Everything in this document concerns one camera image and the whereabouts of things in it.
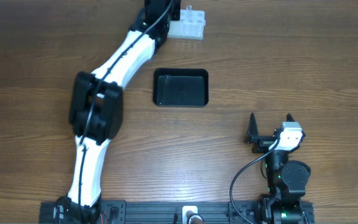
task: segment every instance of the transparent egg carton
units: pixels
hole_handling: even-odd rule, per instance
[[[177,39],[204,39],[205,12],[192,10],[187,6],[180,10],[180,20],[171,21],[168,31],[169,38]]]

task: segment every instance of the black mounting base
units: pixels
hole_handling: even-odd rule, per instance
[[[234,201],[236,207],[255,220],[255,201]],[[238,224],[247,223],[232,208],[230,202],[126,202],[125,200],[101,200],[101,218],[99,224],[169,224],[174,223],[175,213],[178,214],[176,224],[181,224],[181,210],[185,205],[195,205],[198,213],[207,224]],[[39,223],[53,223],[54,202],[42,202]],[[302,202],[303,210],[311,223],[314,223],[313,204]],[[70,217],[60,220],[61,224],[79,223]]]

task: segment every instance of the wood grain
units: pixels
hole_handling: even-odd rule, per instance
[[[132,79],[103,198],[227,202],[234,174],[257,157],[242,142],[250,112],[262,134],[291,113],[307,134],[293,156],[313,170],[305,200],[316,221],[358,223],[358,1],[182,2],[206,11],[204,41],[168,40]],[[74,78],[107,60],[141,7],[0,0],[0,222],[36,222],[40,202],[69,189]],[[156,107],[159,67],[207,69],[208,105]],[[238,200],[266,192],[259,168],[234,191]]]

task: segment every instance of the wooden tabletop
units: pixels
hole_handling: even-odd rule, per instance
[[[142,1],[0,0],[0,222],[37,222],[67,193],[75,163],[68,123],[78,71],[103,64]],[[305,200],[318,223],[358,223],[358,1],[187,1],[206,12],[203,41],[168,39],[124,93],[124,121],[106,154],[104,199],[229,201],[230,181],[259,155],[243,143],[287,113],[307,137],[292,159],[312,175]],[[209,72],[205,108],[152,102],[156,68]],[[255,200],[253,166],[234,187]]]

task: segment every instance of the wooden table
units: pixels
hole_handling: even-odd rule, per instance
[[[358,1],[182,1],[206,12],[204,41],[167,40],[132,79],[103,198],[227,202],[258,156],[242,142],[250,113],[265,135],[291,113],[307,134],[292,159],[312,168],[316,221],[358,223]],[[109,58],[142,4],[0,0],[0,222],[36,222],[40,202],[70,188],[74,78]],[[208,105],[155,106],[159,67],[207,69]],[[234,191],[267,192],[259,166]]]

